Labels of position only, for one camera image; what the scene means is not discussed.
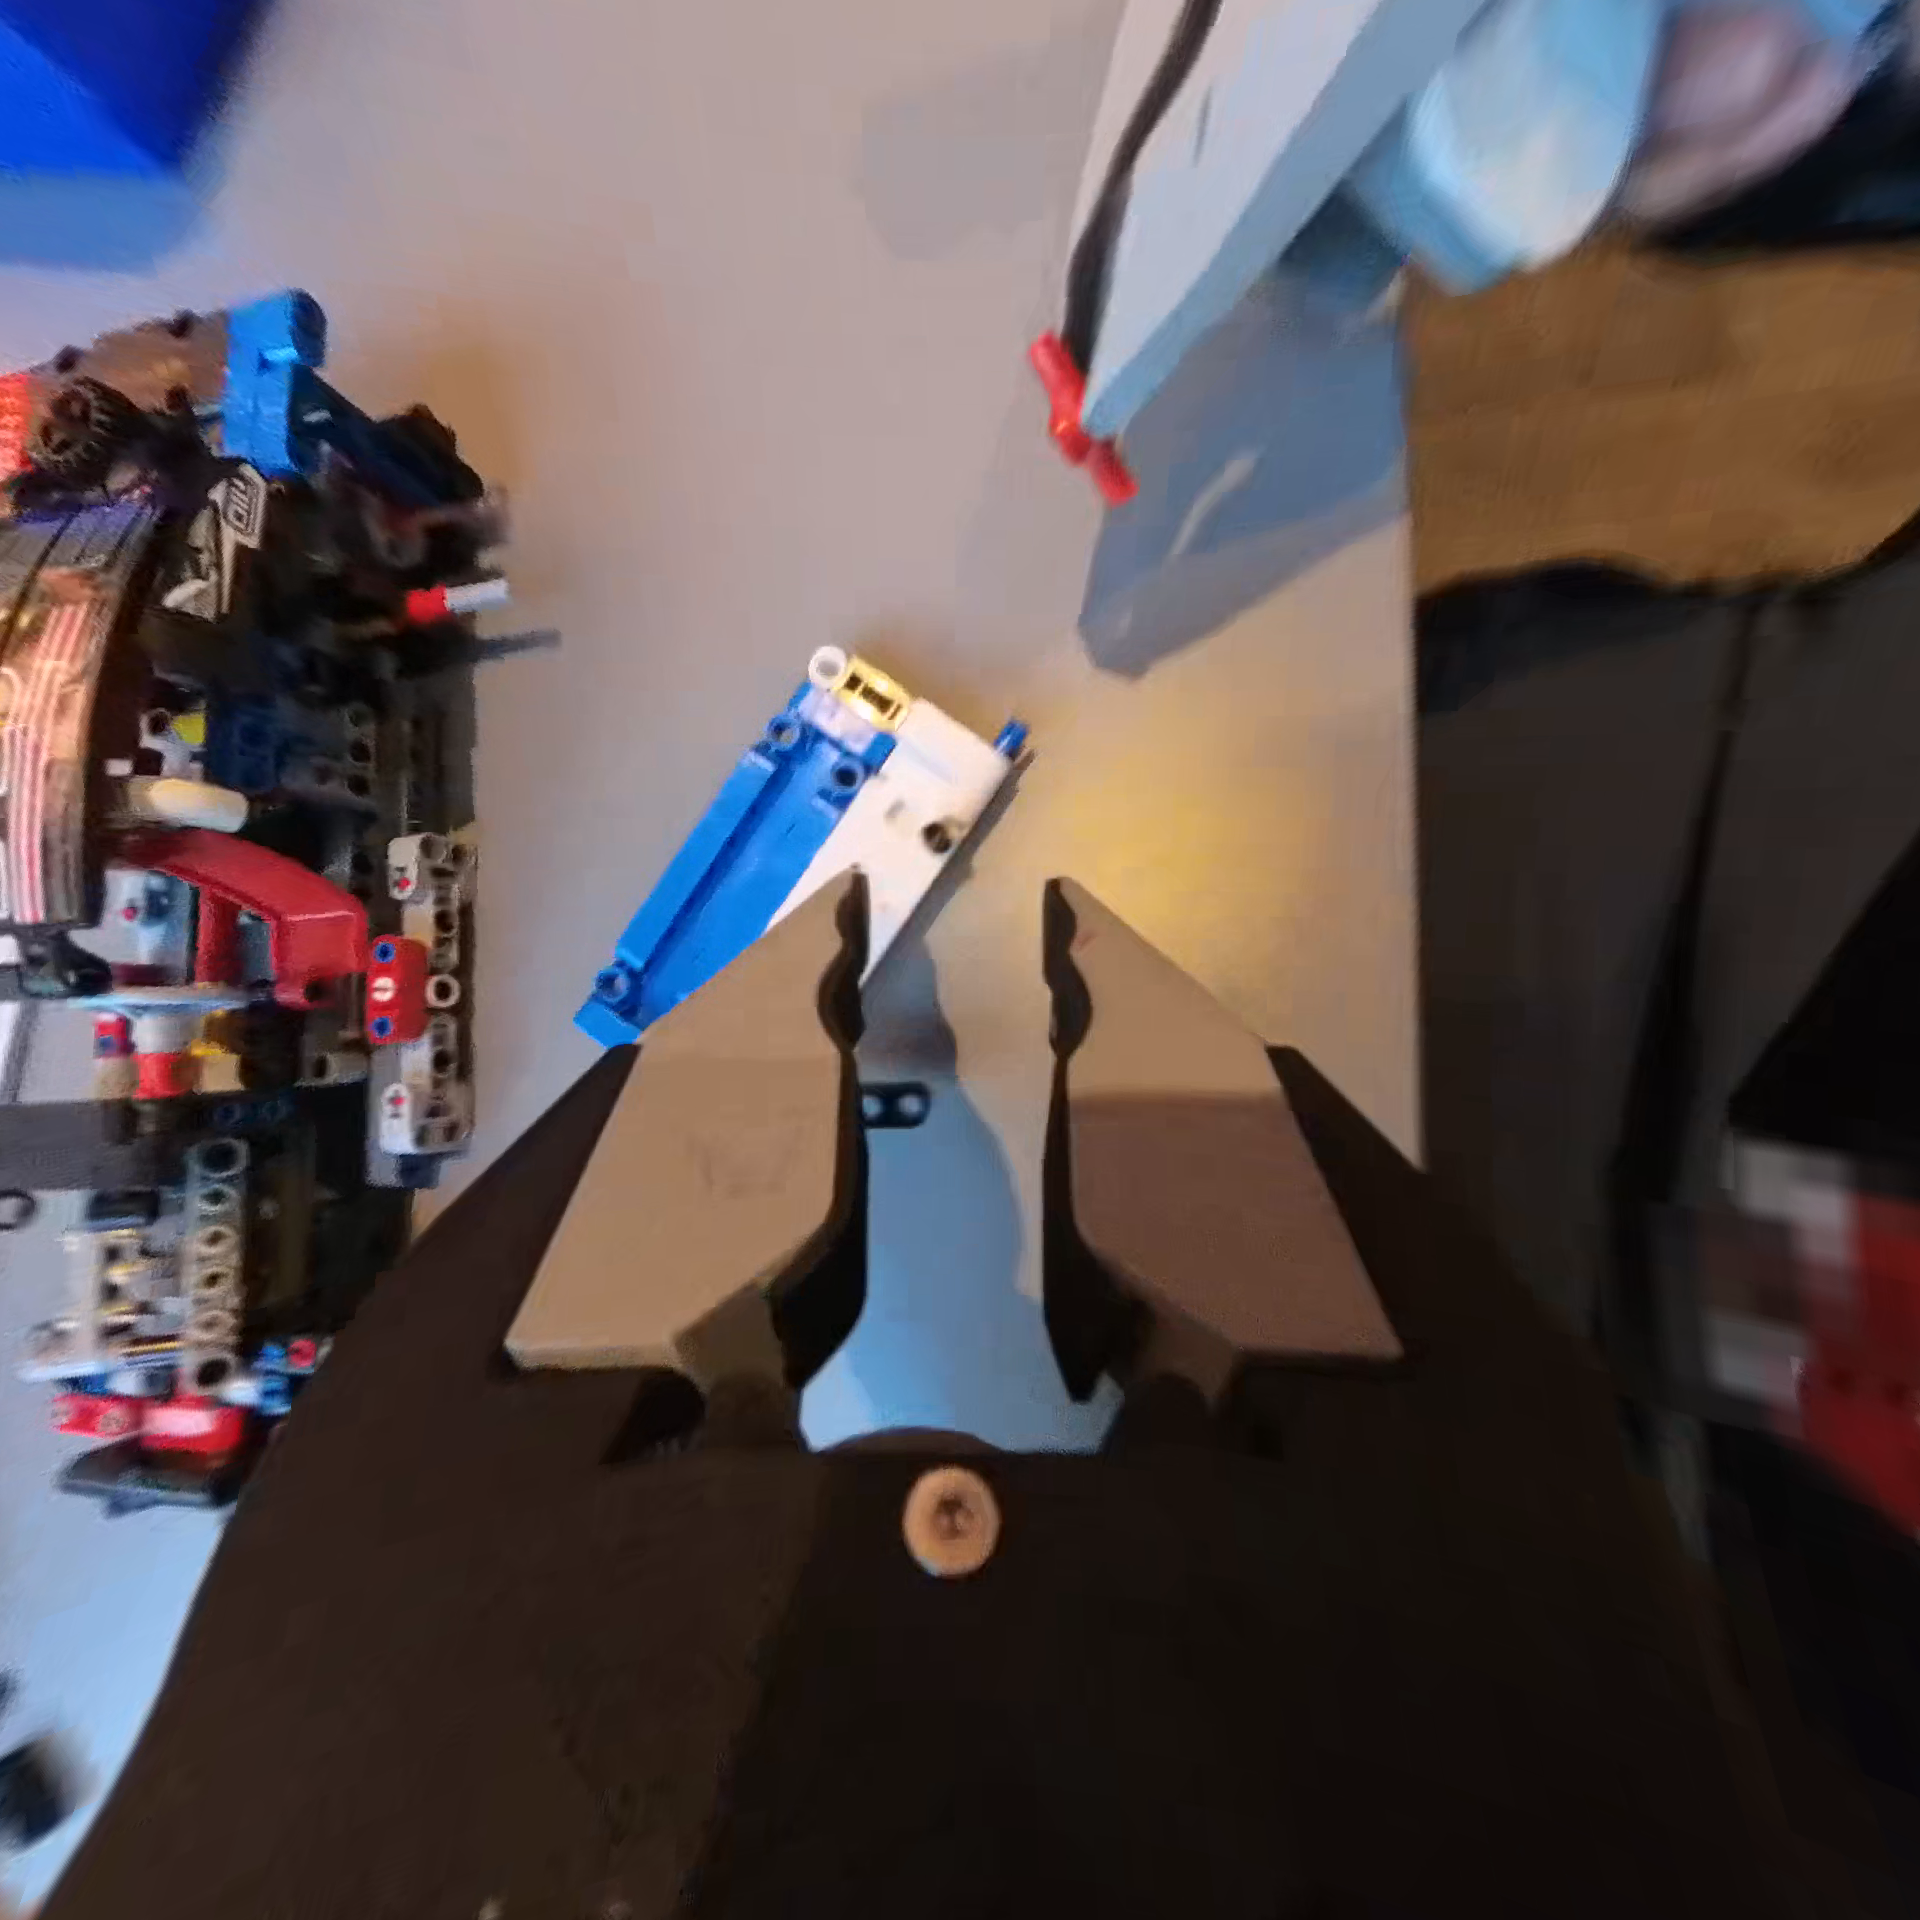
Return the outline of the blue white brick assembly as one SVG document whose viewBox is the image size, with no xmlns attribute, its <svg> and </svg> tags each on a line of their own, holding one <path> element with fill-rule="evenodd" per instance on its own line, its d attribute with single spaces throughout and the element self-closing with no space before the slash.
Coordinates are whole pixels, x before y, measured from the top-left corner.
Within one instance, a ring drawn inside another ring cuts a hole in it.
<svg viewBox="0 0 1920 1920">
<path fill-rule="evenodd" d="M 820 647 L 639 902 L 575 1016 L 613 1048 L 724 973 L 845 873 L 866 879 L 864 977 L 938 898 L 1025 762 L 873 660 Z"/>
</svg>

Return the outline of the red brick connector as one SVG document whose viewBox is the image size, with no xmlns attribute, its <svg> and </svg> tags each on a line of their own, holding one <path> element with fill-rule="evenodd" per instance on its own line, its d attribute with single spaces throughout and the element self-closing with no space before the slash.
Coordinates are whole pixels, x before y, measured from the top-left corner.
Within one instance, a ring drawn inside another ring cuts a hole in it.
<svg viewBox="0 0 1920 1920">
<path fill-rule="evenodd" d="M 1084 424 L 1087 381 L 1064 338 L 1043 332 L 1026 350 L 1026 360 L 1043 388 L 1048 435 L 1060 458 L 1087 474 L 1105 507 L 1123 509 L 1134 502 L 1139 485 L 1116 440 L 1098 437 Z"/>
</svg>

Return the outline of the person's right hand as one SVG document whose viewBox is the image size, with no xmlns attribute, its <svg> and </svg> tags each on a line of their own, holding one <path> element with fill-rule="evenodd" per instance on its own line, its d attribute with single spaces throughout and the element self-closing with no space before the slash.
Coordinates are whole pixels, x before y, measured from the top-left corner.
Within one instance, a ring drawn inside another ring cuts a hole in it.
<svg viewBox="0 0 1920 1920">
<path fill-rule="evenodd" d="M 1673 227 L 1763 186 L 1835 134 L 1900 35 L 1836 33 L 1807 5 L 1673 5 L 1618 214 Z"/>
</svg>

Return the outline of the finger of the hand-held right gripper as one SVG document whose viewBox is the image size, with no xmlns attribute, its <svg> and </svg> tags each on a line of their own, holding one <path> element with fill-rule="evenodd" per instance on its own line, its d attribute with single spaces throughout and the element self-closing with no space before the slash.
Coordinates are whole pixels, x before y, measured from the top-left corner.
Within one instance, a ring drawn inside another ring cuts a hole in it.
<svg viewBox="0 0 1920 1920">
<path fill-rule="evenodd" d="M 1098 343 L 1139 157 L 1187 84 L 1217 18 L 1217 3 L 1120 5 L 1064 262 L 1070 350 Z"/>
<path fill-rule="evenodd" d="M 1084 424 L 1119 440 L 1288 251 L 1486 3 L 1219 3 L 1147 143 L 1098 343 Z"/>
</svg>

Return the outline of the grey desk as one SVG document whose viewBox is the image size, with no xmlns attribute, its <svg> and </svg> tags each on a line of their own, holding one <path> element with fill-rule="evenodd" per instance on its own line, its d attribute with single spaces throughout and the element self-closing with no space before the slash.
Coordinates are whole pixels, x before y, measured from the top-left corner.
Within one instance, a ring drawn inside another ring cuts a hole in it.
<svg viewBox="0 0 1920 1920">
<path fill-rule="evenodd" d="M 1337 1666 L 1289 1466 L 1115 1446 L 1043 1329 L 1043 887 L 1419 1138 L 1394 332 L 1261 281 L 1103 511 L 1058 317 L 1120 5 L 277 5 L 141 313 L 303 289 L 511 497 L 475 694 L 481 1145 L 201 1523 L 40 1916 L 1285 1916 Z M 636 1046 L 589 971 L 816 649 L 1029 724 L 860 990 L 864 1305 L 796 1396 L 521 1372 Z"/>
</svg>

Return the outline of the blue storage bin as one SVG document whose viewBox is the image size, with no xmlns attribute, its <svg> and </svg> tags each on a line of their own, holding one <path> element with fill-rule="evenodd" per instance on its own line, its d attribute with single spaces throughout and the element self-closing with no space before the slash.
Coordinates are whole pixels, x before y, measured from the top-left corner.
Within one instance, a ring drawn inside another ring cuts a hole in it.
<svg viewBox="0 0 1920 1920">
<path fill-rule="evenodd" d="M 201 224 L 272 3 L 6 3 L 2 263 L 145 272 Z"/>
</svg>

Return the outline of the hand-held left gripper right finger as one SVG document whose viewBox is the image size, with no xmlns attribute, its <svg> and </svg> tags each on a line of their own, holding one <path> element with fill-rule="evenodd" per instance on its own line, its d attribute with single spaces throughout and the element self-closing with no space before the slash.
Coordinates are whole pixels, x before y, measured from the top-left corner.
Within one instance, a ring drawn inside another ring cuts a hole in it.
<svg viewBox="0 0 1920 1920">
<path fill-rule="evenodd" d="M 1261 1035 L 1070 876 L 1043 887 L 1043 1329 L 1070 1399 L 1406 1343 Z"/>
</svg>

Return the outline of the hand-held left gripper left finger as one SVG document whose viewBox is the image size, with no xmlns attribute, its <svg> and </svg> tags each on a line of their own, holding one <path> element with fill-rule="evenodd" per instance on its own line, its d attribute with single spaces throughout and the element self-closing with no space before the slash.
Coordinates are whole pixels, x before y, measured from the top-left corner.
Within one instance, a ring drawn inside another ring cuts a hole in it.
<svg viewBox="0 0 1920 1920">
<path fill-rule="evenodd" d="M 831 876 L 662 1016 L 506 1337 L 524 1372 L 796 1396 L 864 1305 L 867 883 Z"/>
</svg>

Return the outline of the toy brick car model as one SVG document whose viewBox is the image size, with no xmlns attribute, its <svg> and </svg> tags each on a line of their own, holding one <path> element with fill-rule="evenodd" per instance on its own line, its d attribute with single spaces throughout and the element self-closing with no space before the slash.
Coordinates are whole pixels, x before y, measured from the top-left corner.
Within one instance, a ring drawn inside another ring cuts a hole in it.
<svg viewBox="0 0 1920 1920">
<path fill-rule="evenodd" d="M 230 1507 L 475 1122 L 507 507 L 277 289 L 5 374 L 5 1231 L 67 1493 Z"/>
</svg>

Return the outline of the person's legs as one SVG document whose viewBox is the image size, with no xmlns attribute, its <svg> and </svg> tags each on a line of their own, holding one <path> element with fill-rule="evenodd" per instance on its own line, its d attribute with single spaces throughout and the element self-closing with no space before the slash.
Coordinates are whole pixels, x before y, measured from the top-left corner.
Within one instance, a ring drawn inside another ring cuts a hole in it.
<svg viewBox="0 0 1920 1920">
<path fill-rule="evenodd" d="M 1916 1916 L 1916 587 L 1415 624 L 1428 1164 L 1596 1340 L 1805 1916 Z"/>
</svg>

